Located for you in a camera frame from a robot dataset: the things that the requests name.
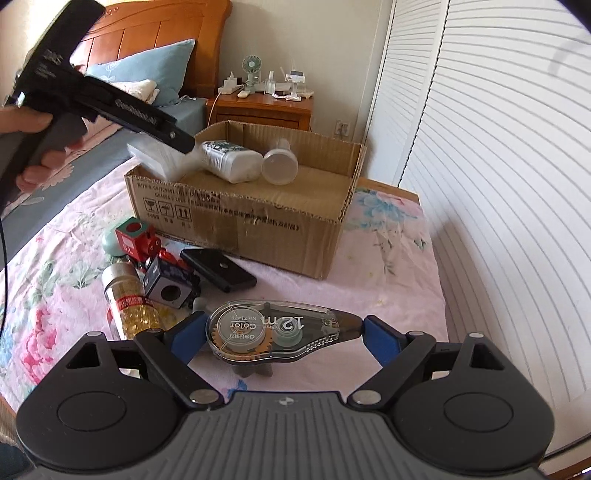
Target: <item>blue bedsheet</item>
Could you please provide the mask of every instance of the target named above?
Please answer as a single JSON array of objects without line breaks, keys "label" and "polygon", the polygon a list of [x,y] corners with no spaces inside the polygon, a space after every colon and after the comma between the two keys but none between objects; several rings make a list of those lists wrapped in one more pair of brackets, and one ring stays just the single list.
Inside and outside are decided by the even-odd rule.
[{"label": "blue bedsheet", "polygon": [[[176,105],[162,107],[162,110],[175,117],[179,128],[191,135],[204,128],[204,99],[185,98]],[[25,204],[7,215],[2,225],[6,236],[8,261],[68,203],[115,167],[129,160],[127,143],[134,135],[128,130],[118,131],[78,158],[74,162],[70,177],[55,187],[33,193]],[[34,199],[38,197],[43,197],[44,200],[34,203]]]}]

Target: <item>pink floral bedsheet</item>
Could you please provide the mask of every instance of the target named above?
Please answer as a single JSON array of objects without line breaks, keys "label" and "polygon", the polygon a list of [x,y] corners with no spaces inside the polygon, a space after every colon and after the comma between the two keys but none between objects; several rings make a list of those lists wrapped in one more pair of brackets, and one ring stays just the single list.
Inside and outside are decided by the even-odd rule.
[{"label": "pink floral bedsheet", "polygon": [[[0,394],[15,410],[82,335],[101,330],[111,338],[100,275],[112,259],[100,240],[106,229],[132,215],[124,174],[135,165],[129,160],[81,194],[9,265]],[[184,247],[167,239],[163,243],[175,254]],[[203,296],[210,309],[240,298],[302,301],[362,317],[374,314],[402,332],[423,330],[447,340],[431,239],[421,207],[410,200],[358,189],[327,280],[236,261],[258,278],[257,286],[228,295],[205,284]],[[185,314],[161,310],[167,326]],[[190,365],[225,395],[236,389],[338,390],[348,395],[379,369],[361,339],[322,349],[293,364],[274,365],[270,378],[240,379],[207,349]]]}]

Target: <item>electrical outlet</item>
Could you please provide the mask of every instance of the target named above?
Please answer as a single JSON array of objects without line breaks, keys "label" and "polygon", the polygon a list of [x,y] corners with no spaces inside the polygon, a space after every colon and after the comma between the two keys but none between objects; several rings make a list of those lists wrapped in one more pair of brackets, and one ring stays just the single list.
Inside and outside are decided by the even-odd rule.
[{"label": "electrical outlet", "polygon": [[338,137],[348,137],[349,136],[349,124],[342,122],[341,120],[336,121],[335,126],[335,135]]},{"label": "electrical outlet", "polygon": [[349,136],[349,124],[345,124],[345,123],[340,124],[340,136],[341,137],[348,137]]}]

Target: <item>finger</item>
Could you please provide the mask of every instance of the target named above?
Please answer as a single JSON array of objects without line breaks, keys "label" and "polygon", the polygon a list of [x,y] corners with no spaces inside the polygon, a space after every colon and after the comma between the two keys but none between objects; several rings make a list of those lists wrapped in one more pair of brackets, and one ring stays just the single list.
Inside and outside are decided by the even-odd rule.
[{"label": "finger", "polygon": [[40,132],[49,127],[53,115],[36,112],[29,107],[18,108],[14,105],[0,108],[0,133]]},{"label": "finger", "polygon": [[84,139],[83,138],[80,138],[76,142],[72,143],[71,145],[68,145],[68,148],[72,151],[80,150],[82,147],[84,147]]},{"label": "finger", "polygon": [[63,150],[51,150],[43,155],[43,158],[41,159],[41,165],[50,168],[51,170],[57,170],[58,168],[62,168],[64,166],[67,156],[68,155]]},{"label": "finger", "polygon": [[22,175],[19,175],[16,180],[16,184],[18,189],[24,193],[31,193],[37,189],[37,185],[35,183],[29,183],[22,179]]},{"label": "finger", "polygon": [[49,180],[51,176],[51,170],[47,167],[42,167],[40,165],[33,165],[31,167],[27,167],[24,172],[22,172],[22,179],[29,183],[44,183]]}]

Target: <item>small green fan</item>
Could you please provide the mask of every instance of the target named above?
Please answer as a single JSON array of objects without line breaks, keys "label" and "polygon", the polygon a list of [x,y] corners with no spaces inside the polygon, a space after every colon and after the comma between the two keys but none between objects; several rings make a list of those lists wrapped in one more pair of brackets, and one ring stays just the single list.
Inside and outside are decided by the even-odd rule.
[{"label": "small green fan", "polygon": [[248,74],[248,78],[246,80],[246,90],[249,92],[255,91],[255,85],[257,82],[257,78],[255,77],[255,73],[261,71],[262,60],[260,57],[256,55],[249,55],[242,61],[242,69]]}]

